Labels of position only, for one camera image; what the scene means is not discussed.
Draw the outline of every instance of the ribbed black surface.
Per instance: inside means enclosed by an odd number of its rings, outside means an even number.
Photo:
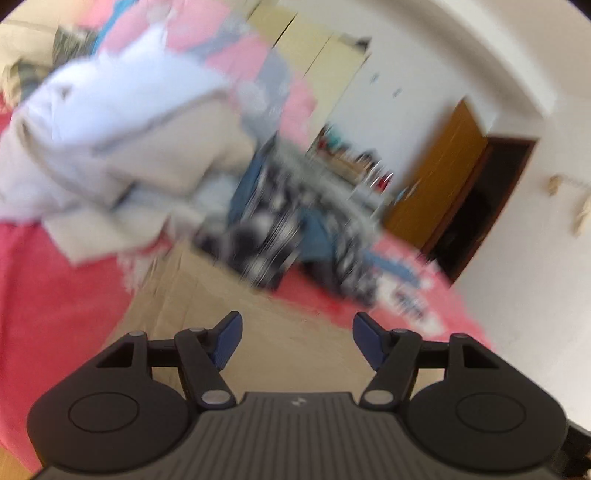
[[[50,468],[38,480],[83,475]],[[186,441],[152,465],[94,480],[554,480],[543,470],[514,476],[457,471],[428,457],[385,413],[349,394],[249,394],[230,411],[202,415]]]

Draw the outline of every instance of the open doorway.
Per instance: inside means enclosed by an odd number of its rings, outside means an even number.
[[[535,147],[535,140],[488,137],[475,168],[421,249],[452,282],[472,259],[501,214]]]

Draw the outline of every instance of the floor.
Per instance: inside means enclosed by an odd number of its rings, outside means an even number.
[[[0,447],[0,480],[27,480],[31,474],[10,453]]]

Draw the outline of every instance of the door frame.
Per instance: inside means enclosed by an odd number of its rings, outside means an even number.
[[[486,145],[486,148],[484,149],[484,151],[480,155],[480,158],[478,159],[478,161],[476,162],[476,165],[472,169],[472,172],[470,173],[470,176],[466,180],[466,183],[463,185],[459,194],[455,198],[452,206],[449,208],[449,210],[443,216],[443,218],[441,219],[441,222],[439,222],[439,224],[437,225],[437,228],[433,231],[433,234],[431,235],[431,237],[429,237],[429,240],[427,240],[427,242],[425,243],[425,245],[421,249],[421,253],[423,253],[423,255],[428,256],[429,253],[431,253],[431,251],[433,250],[433,248],[435,248],[435,245],[437,244],[437,242],[439,241],[439,239],[441,238],[441,236],[445,232],[446,228],[452,222],[455,214],[457,213],[457,211],[460,209],[460,207],[462,206],[462,204],[464,203],[464,201],[468,197],[468,194],[470,193],[470,191],[472,190],[472,187],[474,186],[474,184],[478,180],[480,174],[482,173],[482,170],[484,169],[484,167],[486,165],[486,162],[490,159],[495,147],[499,144],[505,144],[505,145],[518,144],[518,145],[526,145],[528,148],[525,151],[523,158],[521,159],[521,162],[519,164],[519,167],[517,168],[517,172],[515,174],[515,177],[513,178],[513,180],[511,181],[511,184],[509,185],[506,192],[504,193],[501,201],[499,202],[499,205],[492,212],[489,220],[487,220],[486,223],[484,224],[484,226],[482,228],[481,235],[470,247],[470,250],[468,250],[464,259],[462,259],[462,261],[457,265],[457,267],[452,272],[450,272],[449,280],[452,283],[454,283],[457,280],[457,278],[460,276],[462,271],[466,268],[469,261],[472,259],[472,257],[474,256],[474,254],[476,253],[476,251],[480,247],[481,243],[484,241],[484,239],[486,238],[488,233],[491,231],[492,226],[495,224],[495,222],[499,218],[499,215],[501,214],[501,212],[505,208],[505,205],[509,201],[509,197],[511,197],[511,194],[513,194],[515,187],[517,187],[517,184],[519,183],[519,180],[521,179],[521,176],[523,175],[523,171],[525,170],[525,166],[529,162],[531,154],[533,153],[534,148],[538,142],[538,139],[536,139],[536,138],[513,138],[513,137],[495,137],[495,136],[486,137],[486,138],[488,139],[488,143]]]

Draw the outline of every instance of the ceiling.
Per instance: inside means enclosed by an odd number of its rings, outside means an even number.
[[[474,1],[506,26],[559,92],[591,98],[591,21],[573,4],[567,0]],[[590,3],[575,1],[581,8]]]

